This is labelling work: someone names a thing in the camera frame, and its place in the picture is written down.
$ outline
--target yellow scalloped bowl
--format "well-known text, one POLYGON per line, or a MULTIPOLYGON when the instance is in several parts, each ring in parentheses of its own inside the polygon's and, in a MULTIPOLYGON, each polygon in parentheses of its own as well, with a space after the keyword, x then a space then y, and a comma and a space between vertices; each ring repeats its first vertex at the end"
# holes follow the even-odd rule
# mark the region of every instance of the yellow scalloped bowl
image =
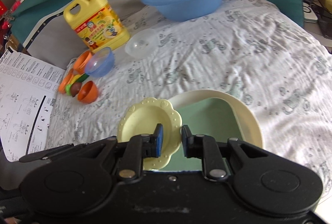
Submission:
POLYGON ((172 154, 179 149, 182 126, 180 114, 173 109, 168 100, 149 97, 132 105, 117 126, 117 140, 128 142, 135 135, 153 134, 158 123, 164 128, 161 156, 144 159, 145 170, 162 169, 169 163, 172 154))

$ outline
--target orange bowl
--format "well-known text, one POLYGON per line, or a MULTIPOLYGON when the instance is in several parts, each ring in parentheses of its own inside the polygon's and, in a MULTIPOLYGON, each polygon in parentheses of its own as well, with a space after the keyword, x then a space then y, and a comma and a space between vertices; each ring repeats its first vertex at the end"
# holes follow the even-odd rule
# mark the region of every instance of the orange bowl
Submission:
POLYGON ((97 97, 97 86, 93 81, 88 81, 85 85, 82 86, 81 90, 79 91, 77 95, 77 100, 85 104, 90 104, 96 101, 97 97))
POLYGON ((87 50, 84 53, 82 53, 79 58, 76 59, 73 68, 74 70, 76 70, 78 72, 78 74, 83 74, 85 65, 87 64, 87 62, 89 62, 89 60, 92 57, 92 53, 87 50))
POLYGON ((61 84, 59 85, 59 89, 58 91, 61 93, 61 94, 64 94, 66 92, 66 85, 70 82, 70 80, 74 77, 74 74, 73 74, 74 70, 73 69, 70 69, 67 76, 63 78, 61 84))

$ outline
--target screw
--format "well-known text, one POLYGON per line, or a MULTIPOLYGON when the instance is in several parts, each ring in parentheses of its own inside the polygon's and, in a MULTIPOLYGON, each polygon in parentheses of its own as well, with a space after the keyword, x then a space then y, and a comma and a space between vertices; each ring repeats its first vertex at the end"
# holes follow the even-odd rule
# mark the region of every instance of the screw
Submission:
POLYGON ((223 169, 213 169, 209 174, 214 178, 223 178, 227 173, 223 169))
POLYGON ((135 172, 133 170, 130 169, 123 169, 119 172, 119 175, 122 178, 133 178, 135 176, 135 172))
POLYGON ((169 178, 168 178, 168 180, 170 180, 170 181, 172 181, 172 182, 175 182, 176 180, 177 180, 177 178, 176 178, 176 176, 170 176, 169 178))

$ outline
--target yellow detergent bottle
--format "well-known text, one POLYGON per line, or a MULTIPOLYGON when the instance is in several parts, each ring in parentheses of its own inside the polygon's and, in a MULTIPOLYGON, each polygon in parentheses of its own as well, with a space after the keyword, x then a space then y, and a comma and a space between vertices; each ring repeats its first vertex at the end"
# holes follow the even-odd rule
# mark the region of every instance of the yellow detergent bottle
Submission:
POLYGON ((63 17, 93 53, 107 46, 114 50, 130 39, 107 0, 74 0, 63 17), (70 10, 77 4, 80 10, 72 14, 70 10))

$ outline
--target paper manual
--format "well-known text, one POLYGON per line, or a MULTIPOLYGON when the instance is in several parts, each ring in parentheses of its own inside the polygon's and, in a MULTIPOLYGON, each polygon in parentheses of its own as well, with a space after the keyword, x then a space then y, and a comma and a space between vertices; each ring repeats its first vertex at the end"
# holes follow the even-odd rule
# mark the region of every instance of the paper manual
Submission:
POLYGON ((10 48, 0 58, 0 138, 9 161, 44 150, 64 73, 10 48))

